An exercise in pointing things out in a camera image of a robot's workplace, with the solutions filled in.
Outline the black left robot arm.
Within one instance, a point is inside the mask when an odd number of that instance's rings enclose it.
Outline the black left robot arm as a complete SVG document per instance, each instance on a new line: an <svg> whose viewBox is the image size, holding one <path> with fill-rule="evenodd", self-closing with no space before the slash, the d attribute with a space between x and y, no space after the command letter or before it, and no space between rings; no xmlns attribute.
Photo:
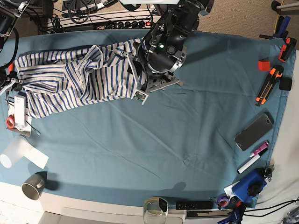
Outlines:
<svg viewBox="0 0 299 224"><path fill-rule="evenodd" d="M185 41L210 13L212 0L181 0L142 39L85 49L27 54L15 61L34 110L69 110L119 98L145 101L178 83L173 72L186 58Z"/></svg>

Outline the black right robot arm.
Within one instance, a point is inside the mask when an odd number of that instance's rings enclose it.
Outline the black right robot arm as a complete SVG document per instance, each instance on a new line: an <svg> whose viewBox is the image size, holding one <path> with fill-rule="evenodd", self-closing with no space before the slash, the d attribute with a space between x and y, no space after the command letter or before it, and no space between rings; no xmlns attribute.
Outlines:
<svg viewBox="0 0 299 224"><path fill-rule="evenodd" d="M19 33L15 28L17 21L21 18L29 5L29 0L2 0L0 2L0 49L3 50L4 44L14 33L15 44L12 58L9 62L0 67L0 93L4 94L7 91L12 91L21 86L21 80L16 75L11 75L8 68L13 64L18 46Z"/></svg>

